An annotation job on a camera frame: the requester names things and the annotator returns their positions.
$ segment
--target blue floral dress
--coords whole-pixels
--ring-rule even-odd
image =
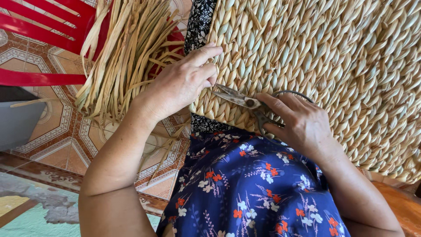
[[[320,169],[291,148],[233,128],[190,137],[157,229],[176,237],[350,236]]]

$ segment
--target dried straw bundle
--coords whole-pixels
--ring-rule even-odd
[[[80,56],[95,53],[99,30],[110,3],[99,1],[97,18],[83,44]],[[147,88],[160,69],[183,58],[176,52],[183,41],[167,41],[180,20],[171,14],[170,0],[114,0],[108,37],[87,81],[76,95],[75,105],[89,118],[100,116],[120,122],[131,100]],[[169,50],[169,46],[179,46]]]
[[[327,110],[356,166],[414,183],[421,178],[420,9],[418,0],[218,0],[208,39],[225,49],[213,60],[217,82],[251,97],[304,93]],[[190,111],[257,131],[249,111],[211,89]]]

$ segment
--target woven basket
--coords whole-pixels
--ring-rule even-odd
[[[253,97],[281,89],[324,108],[356,166],[421,178],[418,0],[218,0],[209,42],[218,83]],[[202,91],[190,111],[257,131],[245,108]]]

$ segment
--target scissors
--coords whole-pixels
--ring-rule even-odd
[[[231,89],[227,86],[223,86],[223,85],[218,84],[218,83],[216,83],[215,85],[218,86],[218,88],[220,88],[222,91],[225,92],[225,93],[223,93],[223,92],[212,92],[216,96],[219,96],[223,99],[226,99],[226,100],[228,100],[228,101],[230,101],[234,104],[246,107],[247,109],[249,109],[253,112],[254,116],[257,119],[257,125],[259,127],[259,131],[262,134],[262,136],[264,136],[266,139],[268,139],[270,142],[272,142],[276,145],[279,145],[279,146],[282,146],[282,147],[289,147],[287,145],[282,145],[280,143],[275,142],[273,139],[270,139],[269,137],[267,137],[265,135],[265,133],[263,133],[263,124],[265,124],[265,123],[275,124],[276,126],[279,126],[281,128],[285,127],[285,124],[282,124],[282,123],[276,122],[272,119],[269,119],[268,117],[265,116],[265,114],[262,111],[258,110],[259,107],[261,107],[263,105],[266,106],[266,104],[264,104],[263,102],[260,102],[258,99],[247,97],[245,94],[240,93],[240,92],[238,92],[234,89]],[[276,97],[281,93],[287,93],[287,92],[300,95],[300,96],[304,97],[310,103],[313,103],[313,101],[310,98],[308,98],[307,96],[303,95],[302,93],[299,93],[299,92],[296,92],[296,91],[290,91],[290,90],[278,91],[278,92],[275,92],[272,96]]]

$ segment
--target green painted wall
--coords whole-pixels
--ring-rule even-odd
[[[1,237],[79,237],[79,224],[51,224],[44,216],[47,214],[42,204],[29,209],[0,229]]]

